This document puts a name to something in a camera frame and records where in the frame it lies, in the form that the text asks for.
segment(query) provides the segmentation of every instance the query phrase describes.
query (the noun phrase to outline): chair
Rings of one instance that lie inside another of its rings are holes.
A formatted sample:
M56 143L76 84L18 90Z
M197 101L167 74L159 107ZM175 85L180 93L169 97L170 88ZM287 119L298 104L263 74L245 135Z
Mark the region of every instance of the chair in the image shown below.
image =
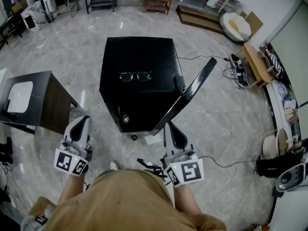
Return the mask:
M220 18L220 25L225 34L233 41L246 42L251 35L250 25L236 13L225 13Z

